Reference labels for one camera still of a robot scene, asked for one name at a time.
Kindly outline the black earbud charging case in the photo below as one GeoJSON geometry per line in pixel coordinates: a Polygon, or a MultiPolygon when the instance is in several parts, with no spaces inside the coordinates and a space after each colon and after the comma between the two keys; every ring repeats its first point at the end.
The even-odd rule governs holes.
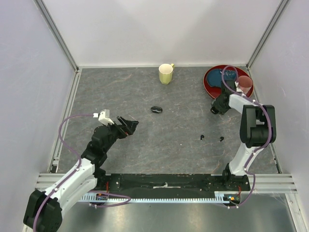
{"type": "Polygon", "coordinates": [[[156,114],[160,114],[163,112],[163,109],[159,106],[152,106],[150,110],[152,113],[156,113],[156,114]]]}

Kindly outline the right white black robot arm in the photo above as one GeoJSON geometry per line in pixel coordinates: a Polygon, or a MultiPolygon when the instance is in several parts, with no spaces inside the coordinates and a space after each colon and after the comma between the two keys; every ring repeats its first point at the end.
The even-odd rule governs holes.
{"type": "Polygon", "coordinates": [[[213,114],[225,114],[229,109],[241,113],[240,147],[220,178],[222,187],[233,190],[248,186],[249,168],[257,155],[276,140],[276,115],[273,105],[261,104],[236,91],[234,81],[221,81],[221,94],[212,102],[213,114]]]}

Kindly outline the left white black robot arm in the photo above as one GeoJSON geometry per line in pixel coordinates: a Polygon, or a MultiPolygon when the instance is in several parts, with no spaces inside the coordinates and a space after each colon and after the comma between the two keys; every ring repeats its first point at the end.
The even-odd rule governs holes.
{"type": "Polygon", "coordinates": [[[36,189],[29,197],[23,223],[35,232],[56,232],[64,216],[85,194],[105,187],[105,171],[100,167],[107,152],[118,139],[132,135],[139,123],[119,116],[116,124],[109,110],[87,117],[96,118],[101,126],[95,128],[85,151],[76,155],[76,164],[53,185],[44,191],[36,189]]]}

